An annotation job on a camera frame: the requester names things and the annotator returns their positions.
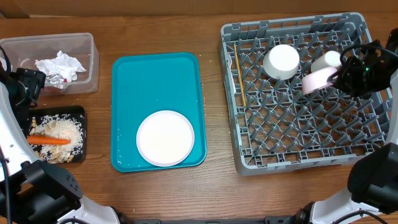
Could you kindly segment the white paper cup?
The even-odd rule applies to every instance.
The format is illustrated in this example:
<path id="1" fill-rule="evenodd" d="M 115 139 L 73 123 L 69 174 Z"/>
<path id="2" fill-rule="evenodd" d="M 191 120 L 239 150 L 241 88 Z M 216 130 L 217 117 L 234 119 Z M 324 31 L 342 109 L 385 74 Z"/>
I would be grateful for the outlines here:
<path id="1" fill-rule="evenodd" d="M 316 59 L 311 65 L 311 72 L 316 72 L 327 67 L 339 67 L 341 65 L 340 53 L 337 51 L 327 51 L 320 58 Z"/>

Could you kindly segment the white bowl with food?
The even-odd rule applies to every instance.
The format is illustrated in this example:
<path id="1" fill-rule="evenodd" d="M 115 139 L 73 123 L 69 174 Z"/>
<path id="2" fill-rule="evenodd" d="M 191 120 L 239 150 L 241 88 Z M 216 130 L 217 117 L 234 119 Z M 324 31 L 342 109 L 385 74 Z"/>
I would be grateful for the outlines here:
<path id="1" fill-rule="evenodd" d="M 299 53 L 290 45 L 280 44 L 266 53 L 262 66 L 270 77 L 288 80 L 297 73 L 299 63 Z"/>

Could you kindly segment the wooden skewer stick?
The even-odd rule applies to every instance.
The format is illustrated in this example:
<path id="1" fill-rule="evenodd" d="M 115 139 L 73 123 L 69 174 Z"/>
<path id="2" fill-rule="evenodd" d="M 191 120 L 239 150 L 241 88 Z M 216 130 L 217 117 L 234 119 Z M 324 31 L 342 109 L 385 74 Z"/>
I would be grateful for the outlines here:
<path id="1" fill-rule="evenodd" d="M 241 76 L 241 70 L 240 70 L 240 65 L 239 65 L 239 54 L 238 54 L 237 46 L 235 43 L 233 46 L 234 46 L 234 57 L 235 57 L 236 69 L 238 71 L 239 87 L 241 90 L 241 98 L 242 98 L 243 106 L 246 107 L 246 95 L 244 93 L 243 79 Z"/>

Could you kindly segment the white plastic fork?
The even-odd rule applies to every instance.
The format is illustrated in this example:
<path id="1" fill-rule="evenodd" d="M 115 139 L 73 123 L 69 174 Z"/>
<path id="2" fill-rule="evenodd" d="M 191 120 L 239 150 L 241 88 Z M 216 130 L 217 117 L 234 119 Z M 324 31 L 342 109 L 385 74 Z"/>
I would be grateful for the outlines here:
<path id="1" fill-rule="evenodd" d="M 233 60 L 232 60 L 232 58 L 231 58 L 231 56 L 230 56 L 230 53 L 227 53 L 227 56 L 228 56 L 228 69 L 229 69 L 229 71 L 230 71 L 229 80 L 230 80 L 230 83 L 231 83 L 232 86 L 233 86 L 233 93 L 234 93 L 234 95 L 235 95 L 235 94 L 236 94 L 236 87 L 235 87 L 235 82 L 234 82 L 234 80 L 233 80 L 233 73 L 232 73 L 232 68 L 231 68 L 231 66 L 232 66 L 232 64 L 233 64 Z"/>

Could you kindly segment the pink round plate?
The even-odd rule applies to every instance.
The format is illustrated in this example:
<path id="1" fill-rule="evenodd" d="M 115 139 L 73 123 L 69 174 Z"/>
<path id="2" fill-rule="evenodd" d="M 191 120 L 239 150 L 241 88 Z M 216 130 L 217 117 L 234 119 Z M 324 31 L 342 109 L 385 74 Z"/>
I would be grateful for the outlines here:
<path id="1" fill-rule="evenodd" d="M 162 110 L 143 120 L 136 134 L 140 155 L 157 167 L 181 163 L 191 153 L 195 143 L 193 126 L 184 115 Z"/>

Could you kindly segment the white napkin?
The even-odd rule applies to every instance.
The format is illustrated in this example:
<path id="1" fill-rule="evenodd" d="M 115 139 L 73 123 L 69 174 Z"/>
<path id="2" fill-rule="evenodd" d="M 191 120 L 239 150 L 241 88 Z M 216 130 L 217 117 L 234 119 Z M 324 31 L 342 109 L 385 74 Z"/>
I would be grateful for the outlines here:
<path id="1" fill-rule="evenodd" d="M 46 75 L 59 74 L 67 82 L 77 80 L 77 73 L 86 72 L 86 69 L 77 58 L 71 57 L 61 50 L 58 51 L 57 56 L 53 59 L 36 60 L 35 66 Z"/>

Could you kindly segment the orange carrot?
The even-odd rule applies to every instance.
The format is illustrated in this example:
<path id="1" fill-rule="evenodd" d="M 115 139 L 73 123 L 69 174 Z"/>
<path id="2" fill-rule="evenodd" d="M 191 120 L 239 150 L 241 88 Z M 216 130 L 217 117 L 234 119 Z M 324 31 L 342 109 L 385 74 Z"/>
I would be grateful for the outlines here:
<path id="1" fill-rule="evenodd" d="M 32 135 L 27 136 L 27 142 L 29 144 L 42 144 L 42 145 L 65 145 L 70 144 L 68 139 L 57 139 L 46 136 Z"/>

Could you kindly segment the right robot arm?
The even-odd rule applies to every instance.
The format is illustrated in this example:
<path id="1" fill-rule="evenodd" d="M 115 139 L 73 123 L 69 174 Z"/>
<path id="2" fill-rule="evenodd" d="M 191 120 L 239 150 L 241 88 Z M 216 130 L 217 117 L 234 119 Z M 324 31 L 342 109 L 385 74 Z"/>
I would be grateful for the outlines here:
<path id="1" fill-rule="evenodd" d="M 387 44 L 378 40 L 352 45 L 360 50 L 355 56 L 341 60 L 341 68 L 327 67 L 302 79 L 304 94 L 333 86 L 349 96 L 364 96 L 386 88 L 392 89 L 392 114 L 385 145 L 360 159 L 349 173 L 346 188 L 326 200 L 310 202 L 286 223 L 352 223 L 365 216 L 380 223 L 380 214 L 397 211 L 397 29 L 391 30 Z"/>

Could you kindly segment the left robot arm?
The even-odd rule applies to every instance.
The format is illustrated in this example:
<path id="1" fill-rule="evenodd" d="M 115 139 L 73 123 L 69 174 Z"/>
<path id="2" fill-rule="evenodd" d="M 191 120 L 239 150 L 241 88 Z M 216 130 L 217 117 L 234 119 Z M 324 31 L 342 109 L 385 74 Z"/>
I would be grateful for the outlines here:
<path id="1" fill-rule="evenodd" d="M 130 223 L 84 196 L 68 170 L 41 161 L 23 129 L 44 87 L 42 72 L 1 70 L 1 215 L 15 223 Z"/>

